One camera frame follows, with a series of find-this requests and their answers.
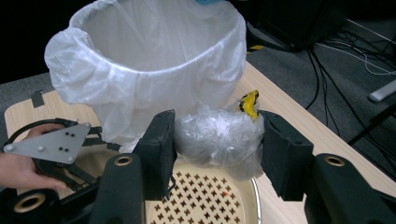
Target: wooden table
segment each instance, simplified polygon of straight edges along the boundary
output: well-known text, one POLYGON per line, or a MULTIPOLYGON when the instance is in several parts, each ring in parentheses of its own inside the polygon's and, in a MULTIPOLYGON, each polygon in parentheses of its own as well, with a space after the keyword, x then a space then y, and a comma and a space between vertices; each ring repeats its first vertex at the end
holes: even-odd
MULTIPOLYGON (((246 64, 245 74, 239 81, 231 102, 242 95, 258 90, 260 93, 260 109, 277 113, 293 125, 300 133, 314 144, 314 154, 332 153, 351 161, 372 188, 396 197, 396 184, 369 161, 363 158, 355 149, 331 132, 325 125, 315 119, 304 108, 292 100, 285 92, 260 73, 250 63, 246 64)), ((43 95, 45 105, 33 108, 30 100, 11 106, 6 111, 8 136, 25 124, 41 119, 78 119, 79 122, 90 122, 98 126, 99 121, 93 111, 85 105, 67 105, 55 91, 43 95)), ((81 166, 89 172, 100 174, 104 163, 99 162, 111 156, 109 150, 95 149, 89 156, 90 165, 84 162, 81 166)), ((276 196, 271 182, 262 175, 257 180, 262 208, 262 223, 306 223, 304 202, 283 202, 276 196)))

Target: trash bin liner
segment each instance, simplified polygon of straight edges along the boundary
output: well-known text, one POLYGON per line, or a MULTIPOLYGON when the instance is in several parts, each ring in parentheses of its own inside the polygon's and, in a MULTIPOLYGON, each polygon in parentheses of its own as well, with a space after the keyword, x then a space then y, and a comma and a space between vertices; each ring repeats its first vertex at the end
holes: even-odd
POLYGON ((245 69, 246 24, 228 1, 99 0, 44 56, 60 97, 90 106, 104 140, 123 145, 164 110, 225 106, 245 69))

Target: perforated basket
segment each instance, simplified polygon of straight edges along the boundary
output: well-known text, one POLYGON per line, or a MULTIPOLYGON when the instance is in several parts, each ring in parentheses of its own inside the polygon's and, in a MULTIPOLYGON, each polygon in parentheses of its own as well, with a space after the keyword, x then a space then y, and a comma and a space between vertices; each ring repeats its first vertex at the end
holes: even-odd
POLYGON ((261 223, 254 179, 239 182, 219 169, 176 163, 169 200, 146 202, 148 224, 261 223))

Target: crumpled plastic bag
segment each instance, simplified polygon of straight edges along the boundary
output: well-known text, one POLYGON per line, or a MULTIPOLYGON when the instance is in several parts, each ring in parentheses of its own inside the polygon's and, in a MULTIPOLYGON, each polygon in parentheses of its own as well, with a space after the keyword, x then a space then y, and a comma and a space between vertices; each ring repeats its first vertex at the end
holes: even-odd
POLYGON ((99 0, 46 46, 52 85, 92 107, 103 139, 135 141, 152 118, 223 107, 245 69, 246 23, 228 1, 99 0))
POLYGON ((175 148, 201 168, 221 168, 243 181, 263 174, 261 141, 264 118, 203 105, 196 114, 175 122, 175 148))

